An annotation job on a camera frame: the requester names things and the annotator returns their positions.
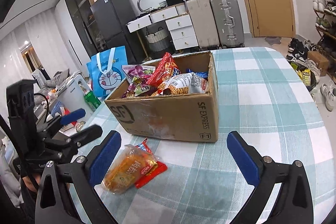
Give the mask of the clear bag orange cake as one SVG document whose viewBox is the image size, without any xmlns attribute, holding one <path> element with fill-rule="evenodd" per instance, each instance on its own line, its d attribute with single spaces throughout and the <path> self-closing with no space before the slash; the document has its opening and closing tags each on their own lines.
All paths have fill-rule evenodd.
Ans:
<svg viewBox="0 0 336 224">
<path fill-rule="evenodd" d="M 102 184 L 114 194 L 122 194 L 154 164 L 157 157 L 128 144 L 113 161 Z"/>
</svg>

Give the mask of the purple candy bag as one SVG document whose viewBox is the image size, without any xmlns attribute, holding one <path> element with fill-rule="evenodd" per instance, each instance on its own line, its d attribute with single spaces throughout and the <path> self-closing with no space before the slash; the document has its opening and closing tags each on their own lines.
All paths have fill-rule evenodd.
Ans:
<svg viewBox="0 0 336 224">
<path fill-rule="evenodd" d="M 129 87 L 123 98 L 151 96 L 157 88 L 148 85 L 147 80 L 155 72 L 155 66 L 148 65 L 123 65 Z"/>
</svg>

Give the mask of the blue Oreo cookie packet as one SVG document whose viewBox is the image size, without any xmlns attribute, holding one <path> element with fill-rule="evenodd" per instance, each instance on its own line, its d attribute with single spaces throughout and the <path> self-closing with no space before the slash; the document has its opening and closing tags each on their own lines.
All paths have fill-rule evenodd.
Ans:
<svg viewBox="0 0 336 224">
<path fill-rule="evenodd" d="M 186 69 L 186 73 L 195 73 L 197 76 L 199 76 L 199 77 L 201 77 L 205 80 L 208 80 L 208 78 L 209 78 L 209 74 L 207 72 L 194 72 L 191 69 Z"/>
</svg>

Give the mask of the red triangular corn snack bag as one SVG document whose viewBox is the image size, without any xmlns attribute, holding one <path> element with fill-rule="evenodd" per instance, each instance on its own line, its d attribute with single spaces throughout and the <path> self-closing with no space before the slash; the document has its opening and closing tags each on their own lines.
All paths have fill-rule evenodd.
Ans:
<svg viewBox="0 0 336 224">
<path fill-rule="evenodd" d="M 146 84 L 154 87 L 159 87 L 161 83 L 169 80 L 173 76 L 177 76 L 181 73 L 179 67 L 175 63 L 174 58 L 168 52 L 166 52 L 157 65 L 154 73 L 147 79 Z"/>
</svg>

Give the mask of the red Oreo cookie packet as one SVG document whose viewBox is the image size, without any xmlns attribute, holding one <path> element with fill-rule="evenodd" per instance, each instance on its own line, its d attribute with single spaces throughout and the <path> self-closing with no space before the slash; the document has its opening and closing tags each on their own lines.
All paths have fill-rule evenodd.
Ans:
<svg viewBox="0 0 336 224">
<path fill-rule="evenodd" d="M 138 149 L 144 150 L 154 156 L 152 150 L 147 145 L 147 138 L 144 139 L 141 143 L 136 145 Z M 164 173 L 168 170 L 167 165 L 164 162 L 161 162 L 155 159 L 154 164 L 134 183 L 134 186 L 139 189 L 157 177 L 159 174 Z"/>
</svg>

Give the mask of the orange noodle snack bag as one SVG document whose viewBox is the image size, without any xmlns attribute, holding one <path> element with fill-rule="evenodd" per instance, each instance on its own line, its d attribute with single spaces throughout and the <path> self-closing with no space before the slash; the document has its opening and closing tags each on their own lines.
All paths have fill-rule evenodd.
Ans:
<svg viewBox="0 0 336 224">
<path fill-rule="evenodd" d="M 209 89 L 209 83 L 203 77 L 194 72 L 183 73 L 163 81 L 151 96 L 205 94 Z"/>
</svg>

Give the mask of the white electric kettle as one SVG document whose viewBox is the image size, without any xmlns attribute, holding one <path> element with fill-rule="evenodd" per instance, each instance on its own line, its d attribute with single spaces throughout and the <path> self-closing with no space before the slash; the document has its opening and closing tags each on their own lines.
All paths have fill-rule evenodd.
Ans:
<svg viewBox="0 0 336 224">
<path fill-rule="evenodd" d="M 93 114 L 93 110 L 84 99 L 84 92 L 81 88 L 82 86 L 85 91 L 90 90 L 89 85 L 86 83 L 81 73 L 77 75 L 73 74 L 64 81 L 62 86 L 58 87 L 56 95 L 58 100 L 68 111 L 73 112 L 78 109 L 84 109 L 85 116 L 79 121 L 86 122 Z"/>
</svg>

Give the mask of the green soda can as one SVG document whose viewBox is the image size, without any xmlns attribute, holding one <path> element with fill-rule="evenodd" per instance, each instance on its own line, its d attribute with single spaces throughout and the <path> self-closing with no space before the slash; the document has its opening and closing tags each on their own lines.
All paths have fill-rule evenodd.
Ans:
<svg viewBox="0 0 336 224">
<path fill-rule="evenodd" d="M 84 92 L 84 100 L 92 109 L 92 111 L 96 111 L 98 107 L 101 105 L 101 101 L 94 95 L 91 90 L 86 90 Z"/>
</svg>

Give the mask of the blue Doraemon gift bag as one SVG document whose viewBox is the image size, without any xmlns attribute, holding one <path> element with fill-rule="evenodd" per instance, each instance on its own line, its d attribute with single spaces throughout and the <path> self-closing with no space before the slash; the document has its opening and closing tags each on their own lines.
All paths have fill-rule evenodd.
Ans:
<svg viewBox="0 0 336 224">
<path fill-rule="evenodd" d="M 125 78 L 123 65 L 128 65 L 124 46 L 111 48 L 91 57 L 87 68 L 96 97 L 106 97 L 120 85 Z"/>
</svg>

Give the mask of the brown SF cardboard box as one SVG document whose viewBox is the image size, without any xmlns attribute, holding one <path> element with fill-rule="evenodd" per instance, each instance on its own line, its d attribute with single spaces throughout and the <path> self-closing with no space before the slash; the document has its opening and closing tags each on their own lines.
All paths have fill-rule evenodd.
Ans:
<svg viewBox="0 0 336 224">
<path fill-rule="evenodd" d="M 181 72 L 207 72 L 205 93 L 130 97 L 123 80 L 105 99 L 124 130 L 133 135 L 176 141 L 215 143 L 219 137 L 218 82 L 213 54 L 199 52 L 175 56 Z"/>
</svg>

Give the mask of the white sneaker on floor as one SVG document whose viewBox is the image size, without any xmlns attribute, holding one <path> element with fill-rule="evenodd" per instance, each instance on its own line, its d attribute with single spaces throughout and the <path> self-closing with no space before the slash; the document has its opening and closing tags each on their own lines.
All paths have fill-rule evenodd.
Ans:
<svg viewBox="0 0 336 224">
<path fill-rule="evenodd" d="M 323 96 L 325 106 L 327 110 L 333 111 L 335 108 L 335 87 L 330 84 L 322 84 L 320 87 L 320 92 Z"/>
</svg>

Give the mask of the dark grey refrigerator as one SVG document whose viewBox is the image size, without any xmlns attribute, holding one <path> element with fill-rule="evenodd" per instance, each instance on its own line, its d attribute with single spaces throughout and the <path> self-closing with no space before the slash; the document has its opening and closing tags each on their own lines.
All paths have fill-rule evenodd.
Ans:
<svg viewBox="0 0 336 224">
<path fill-rule="evenodd" d="M 135 19 L 130 0 L 97 0 L 91 10 L 108 49 L 124 46 L 129 64 L 140 64 L 145 60 L 138 35 L 126 26 Z"/>
</svg>

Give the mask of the woven laundry basket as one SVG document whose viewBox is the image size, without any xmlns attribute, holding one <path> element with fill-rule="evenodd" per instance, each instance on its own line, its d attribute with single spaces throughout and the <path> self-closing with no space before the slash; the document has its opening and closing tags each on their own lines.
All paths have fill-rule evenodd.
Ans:
<svg viewBox="0 0 336 224">
<path fill-rule="evenodd" d="M 169 32 L 162 27 L 154 33 L 147 31 L 145 37 L 152 52 L 160 52 L 171 46 Z"/>
</svg>

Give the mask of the small cardboard box on floor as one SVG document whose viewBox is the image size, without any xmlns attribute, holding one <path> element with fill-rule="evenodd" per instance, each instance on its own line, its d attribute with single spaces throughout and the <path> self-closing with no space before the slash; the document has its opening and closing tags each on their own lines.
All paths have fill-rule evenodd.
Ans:
<svg viewBox="0 0 336 224">
<path fill-rule="evenodd" d="M 329 60 L 318 51 L 309 51 L 307 57 L 315 62 L 317 68 L 321 71 L 321 76 L 326 76 Z"/>
</svg>

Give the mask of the dark glass cabinet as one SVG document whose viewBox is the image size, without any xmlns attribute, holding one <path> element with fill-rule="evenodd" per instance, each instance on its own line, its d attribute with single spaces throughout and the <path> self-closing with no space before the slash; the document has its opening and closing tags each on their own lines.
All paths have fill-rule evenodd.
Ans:
<svg viewBox="0 0 336 224">
<path fill-rule="evenodd" d="M 106 50 L 106 42 L 91 10 L 94 0 L 65 0 L 65 2 L 88 56 Z"/>
</svg>

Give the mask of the white drawer desk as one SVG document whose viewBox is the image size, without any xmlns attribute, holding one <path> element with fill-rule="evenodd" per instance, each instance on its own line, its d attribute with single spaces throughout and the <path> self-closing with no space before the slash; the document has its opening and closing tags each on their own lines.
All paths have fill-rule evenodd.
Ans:
<svg viewBox="0 0 336 224">
<path fill-rule="evenodd" d="M 126 24 L 130 33 L 153 24 L 165 22 L 177 51 L 199 47 L 186 5 L 180 3 L 140 16 Z"/>
</svg>

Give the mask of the silver hard suitcase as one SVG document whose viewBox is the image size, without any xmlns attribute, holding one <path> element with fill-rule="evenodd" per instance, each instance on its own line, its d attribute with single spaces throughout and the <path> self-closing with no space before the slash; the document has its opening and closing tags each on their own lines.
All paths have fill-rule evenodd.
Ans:
<svg viewBox="0 0 336 224">
<path fill-rule="evenodd" d="M 223 48 L 245 47 L 242 17 L 238 0 L 210 0 Z"/>
</svg>

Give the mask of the beige hard suitcase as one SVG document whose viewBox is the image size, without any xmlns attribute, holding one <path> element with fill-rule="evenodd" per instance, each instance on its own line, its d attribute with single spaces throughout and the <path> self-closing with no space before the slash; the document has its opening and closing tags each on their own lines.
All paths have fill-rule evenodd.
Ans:
<svg viewBox="0 0 336 224">
<path fill-rule="evenodd" d="M 210 0 L 186 1 L 193 28 L 200 48 L 219 47 L 217 27 Z"/>
</svg>

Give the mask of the wooden shoe rack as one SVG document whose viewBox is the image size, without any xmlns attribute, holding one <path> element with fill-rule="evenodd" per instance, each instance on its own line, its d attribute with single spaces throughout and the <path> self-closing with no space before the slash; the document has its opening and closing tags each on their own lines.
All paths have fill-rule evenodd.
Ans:
<svg viewBox="0 0 336 224">
<path fill-rule="evenodd" d="M 323 56 L 324 75 L 335 83 L 335 1 L 313 0 L 313 11 L 315 29 L 320 36 L 313 49 Z"/>
</svg>

